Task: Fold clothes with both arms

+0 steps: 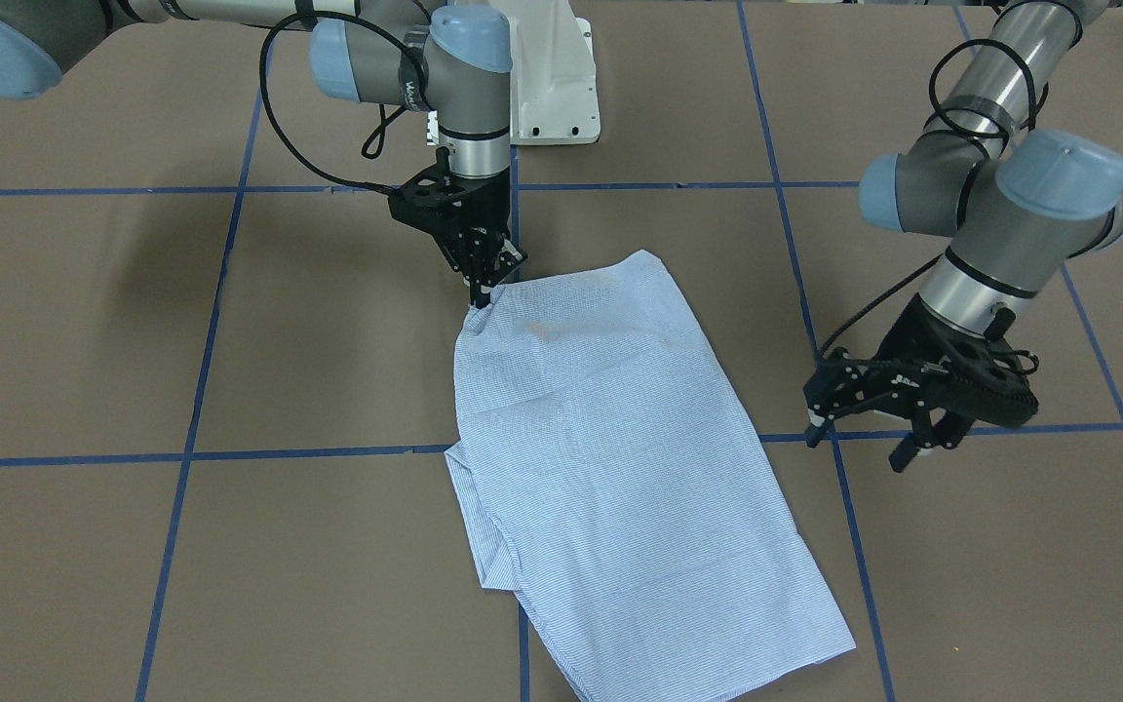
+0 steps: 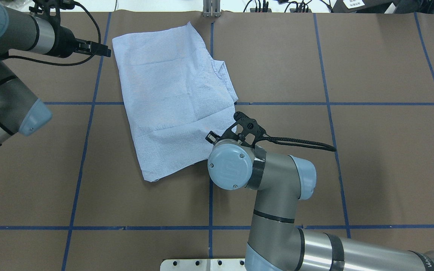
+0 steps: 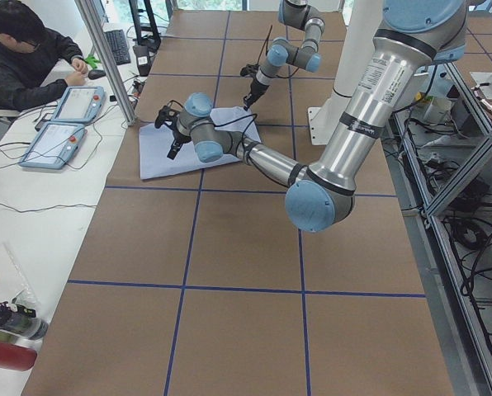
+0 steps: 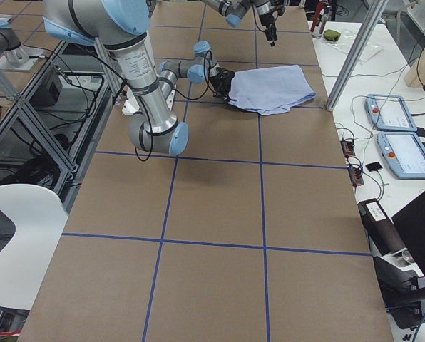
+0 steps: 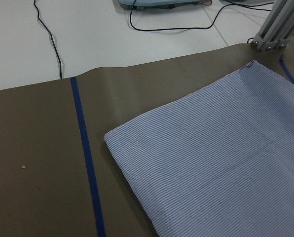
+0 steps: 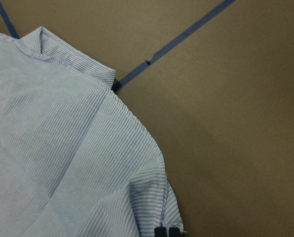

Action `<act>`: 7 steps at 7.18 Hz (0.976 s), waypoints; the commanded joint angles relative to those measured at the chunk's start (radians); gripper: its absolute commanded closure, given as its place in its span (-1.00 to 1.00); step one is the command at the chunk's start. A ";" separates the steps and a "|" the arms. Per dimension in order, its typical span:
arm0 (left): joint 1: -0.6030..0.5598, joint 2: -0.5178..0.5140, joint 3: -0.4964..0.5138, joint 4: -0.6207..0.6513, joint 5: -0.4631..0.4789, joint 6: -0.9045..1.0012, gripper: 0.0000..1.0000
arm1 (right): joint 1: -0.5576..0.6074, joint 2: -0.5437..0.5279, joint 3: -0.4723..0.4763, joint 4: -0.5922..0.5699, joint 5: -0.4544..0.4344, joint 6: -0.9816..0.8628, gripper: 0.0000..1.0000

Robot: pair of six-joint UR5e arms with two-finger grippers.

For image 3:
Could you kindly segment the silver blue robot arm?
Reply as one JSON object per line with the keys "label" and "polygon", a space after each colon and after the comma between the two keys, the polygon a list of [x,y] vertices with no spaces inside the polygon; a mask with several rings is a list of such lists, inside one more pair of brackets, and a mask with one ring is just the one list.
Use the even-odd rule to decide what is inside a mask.
{"label": "silver blue robot arm", "polygon": [[265,39],[266,57],[262,63],[247,64],[241,69],[240,76],[252,78],[249,93],[244,97],[244,109],[247,111],[278,78],[280,68],[285,65],[315,73],[321,64],[319,43],[324,33],[324,18],[319,10],[307,1],[280,1],[278,21],[305,33],[300,46],[291,44],[286,38],[277,37],[270,46]]}
{"label": "silver blue robot arm", "polygon": [[201,92],[191,94],[180,111],[165,106],[156,125],[173,133],[168,151],[175,158],[193,144],[203,163],[226,154],[256,167],[287,189],[285,208],[291,222],[319,232],[347,218],[354,206],[355,176],[415,72],[459,59],[466,47],[466,1],[386,1],[372,41],[374,51],[320,159],[303,165],[245,133],[226,130],[211,119],[212,104]]}

